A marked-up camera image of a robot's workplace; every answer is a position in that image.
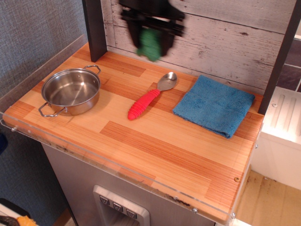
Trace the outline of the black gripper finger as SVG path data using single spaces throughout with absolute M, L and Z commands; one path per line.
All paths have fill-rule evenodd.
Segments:
M 168 50 L 173 46 L 174 43 L 174 32 L 163 31 L 160 35 L 160 46 L 161 46 L 161 55 L 166 56 Z
M 142 32 L 142 24 L 140 21 L 127 21 L 129 33 L 131 35 L 134 46 L 137 48 L 141 47 L 140 35 Z

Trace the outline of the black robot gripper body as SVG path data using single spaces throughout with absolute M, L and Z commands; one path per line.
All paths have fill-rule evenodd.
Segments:
M 167 0 L 120 0 L 121 18 L 126 21 L 140 21 L 142 28 L 174 32 L 182 36 L 182 22 L 185 14 Z

